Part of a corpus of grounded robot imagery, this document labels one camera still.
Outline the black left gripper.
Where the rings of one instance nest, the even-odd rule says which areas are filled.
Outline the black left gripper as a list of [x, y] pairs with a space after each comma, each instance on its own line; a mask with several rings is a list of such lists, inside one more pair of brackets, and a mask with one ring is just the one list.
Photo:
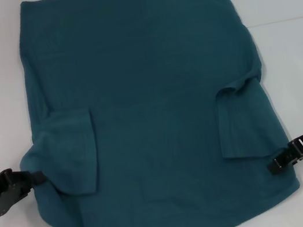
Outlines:
[[0, 217], [5, 215], [12, 206], [24, 199], [31, 188], [39, 186], [47, 181], [41, 171], [17, 172], [11, 169], [0, 173]]

